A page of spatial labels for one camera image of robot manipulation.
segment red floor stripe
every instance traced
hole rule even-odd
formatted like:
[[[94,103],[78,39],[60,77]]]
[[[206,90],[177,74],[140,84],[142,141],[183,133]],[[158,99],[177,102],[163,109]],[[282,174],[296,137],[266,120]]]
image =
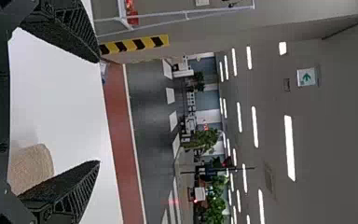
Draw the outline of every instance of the red floor stripe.
[[[123,66],[110,63],[106,72],[108,76],[103,91],[123,219],[125,224],[141,224],[144,219],[133,153]]]

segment pole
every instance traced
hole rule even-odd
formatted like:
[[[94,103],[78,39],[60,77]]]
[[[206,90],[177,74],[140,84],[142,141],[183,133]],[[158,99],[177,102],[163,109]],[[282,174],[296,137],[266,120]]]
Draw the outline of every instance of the pole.
[[[213,169],[211,169],[210,171],[211,171],[211,172],[213,172],[213,171],[219,172],[219,171],[226,171],[226,170],[229,170],[229,171],[255,170],[255,167],[246,167],[245,169],[243,169],[243,168],[237,168],[237,167],[213,168]],[[189,175],[189,174],[196,174],[196,173],[198,173],[198,172],[197,172],[197,171],[184,171],[184,172],[181,172],[180,174],[181,174],[181,175]]]
[[[95,22],[102,21],[118,21],[120,19],[141,19],[147,17],[162,17],[162,16],[174,16],[174,15],[185,15],[192,13],[207,13],[207,12],[228,12],[228,11],[238,11],[244,9],[255,9],[254,6],[246,6],[246,7],[220,7],[220,8],[206,8],[206,9],[193,9],[193,10],[182,10],[182,11],[172,11],[172,12],[158,12],[158,13],[149,13],[144,15],[133,15],[133,16],[125,16],[125,17],[113,17],[113,18],[105,18],[105,19],[97,19]]]

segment yellow and black striped beam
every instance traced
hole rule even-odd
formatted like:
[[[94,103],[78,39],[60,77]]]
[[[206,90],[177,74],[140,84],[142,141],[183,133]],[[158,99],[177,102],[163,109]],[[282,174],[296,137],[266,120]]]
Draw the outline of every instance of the yellow and black striped beam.
[[[100,50],[102,55],[106,55],[143,49],[163,48],[169,45],[170,39],[168,35],[154,35],[104,43],[100,45]]]

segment green exit sign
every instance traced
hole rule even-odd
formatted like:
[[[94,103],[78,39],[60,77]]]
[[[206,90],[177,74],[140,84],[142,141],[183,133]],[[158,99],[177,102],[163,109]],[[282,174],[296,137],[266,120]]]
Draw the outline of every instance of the green exit sign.
[[[305,68],[297,70],[298,87],[316,86],[318,85],[318,77],[316,68]]]

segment ceiling light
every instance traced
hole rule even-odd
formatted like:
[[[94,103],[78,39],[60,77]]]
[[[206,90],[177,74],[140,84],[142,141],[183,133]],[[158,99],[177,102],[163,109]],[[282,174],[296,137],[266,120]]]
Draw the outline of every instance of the ceiling light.
[[[229,139],[227,139],[227,154],[229,157],[231,156],[231,148],[229,147]]]
[[[224,81],[225,81],[225,77],[224,77],[224,74],[223,74],[223,65],[222,65],[222,62],[220,62],[219,65],[220,65],[220,81],[221,81],[221,82],[224,82]]]
[[[231,191],[234,192],[234,176],[229,174],[229,182],[231,184]]]
[[[237,166],[237,151],[235,148],[232,149],[232,159],[234,161],[234,166]]]
[[[252,70],[253,68],[253,65],[252,65],[252,50],[251,50],[251,47],[248,46],[246,47],[246,58],[248,60],[248,68],[249,70]]]
[[[225,110],[225,119],[227,119],[227,104],[226,104],[226,98],[223,99],[223,108]]]
[[[266,218],[264,217],[264,198],[261,189],[258,191],[258,208],[260,210],[260,224],[266,224]]]
[[[231,200],[231,189],[228,190],[228,204],[231,206],[232,205],[232,200]]]
[[[237,115],[238,115],[238,131],[242,133],[242,114],[241,114],[240,102],[237,102]]]
[[[245,163],[242,164],[242,178],[243,178],[243,190],[245,193],[248,193],[248,180],[246,176],[246,165]]]
[[[226,79],[228,80],[228,61],[227,61],[227,55],[225,55],[225,68],[226,68]]]
[[[234,216],[234,223],[237,224],[237,209],[235,208],[235,205],[232,206],[232,215]]]
[[[287,45],[286,42],[279,43],[279,54],[284,55],[287,53]]]
[[[222,101],[222,97],[220,97],[219,100],[220,100],[220,114],[223,115],[223,101]]]
[[[232,67],[234,70],[234,77],[237,76],[237,56],[235,54],[235,49],[231,50],[231,55],[232,55]]]
[[[226,148],[226,134],[223,133],[223,146]]]
[[[287,174],[296,181],[295,149],[293,144],[293,122],[292,117],[284,116],[284,134],[286,138]]]
[[[240,191],[237,190],[237,204],[238,204],[238,212],[241,212],[241,196],[240,196]]]
[[[254,106],[252,106],[252,122],[254,126],[254,143],[255,147],[258,147],[257,114]]]

